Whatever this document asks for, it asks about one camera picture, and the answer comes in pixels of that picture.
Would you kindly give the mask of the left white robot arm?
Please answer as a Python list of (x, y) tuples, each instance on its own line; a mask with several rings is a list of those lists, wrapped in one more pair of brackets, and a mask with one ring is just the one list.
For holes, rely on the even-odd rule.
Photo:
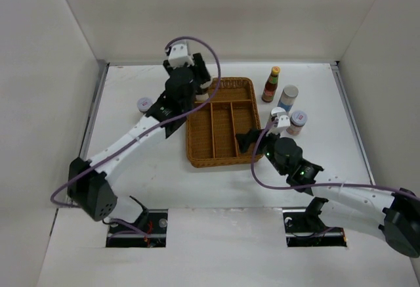
[(165, 89), (140, 121), (102, 152), (88, 160), (76, 158), (69, 167), (67, 195), (93, 221), (122, 219), (135, 234), (145, 230), (147, 217), (136, 200), (114, 193), (117, 179), (198, 111), (196, 101), (208, 100), (212, 83), (199, 53), (170, 54), (163, 67), (169, 75)]

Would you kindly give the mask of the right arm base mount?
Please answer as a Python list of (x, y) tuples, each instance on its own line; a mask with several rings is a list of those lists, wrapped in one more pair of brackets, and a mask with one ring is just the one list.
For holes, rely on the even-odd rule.
[(306, 208), (287, 208), (282, 212), (288, 248), (347, 247), (342, 228), (327, 227), (320, 219), (325, 199), (315, 198)]

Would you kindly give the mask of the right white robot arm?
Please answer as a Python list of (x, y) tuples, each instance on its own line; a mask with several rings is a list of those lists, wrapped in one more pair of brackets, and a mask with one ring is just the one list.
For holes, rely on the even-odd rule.
[(322, 166), (303, 157), (303, 150), (288, 137), (251, 129), (236, 134), (241, 152), (253, 147), (286, 186), (258, 184), (270, 190), (295, 190), (312, 197), (305, 210), (304, 223), (314, 232), (339, 227), (374, 236), (398, 253), (419, 257), (419, 197), (404, 188), (349, 183), (328, 173)]

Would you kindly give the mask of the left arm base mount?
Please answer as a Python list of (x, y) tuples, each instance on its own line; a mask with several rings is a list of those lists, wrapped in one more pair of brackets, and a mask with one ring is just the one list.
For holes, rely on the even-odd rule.
[(164, 248), (167, 241), (169, 212), (148, 209), (135, 197), (120, 198), (118, 213), (128, 213), (130, 220), (111, 214), (102, 221), (108, 227), (107, 248)]

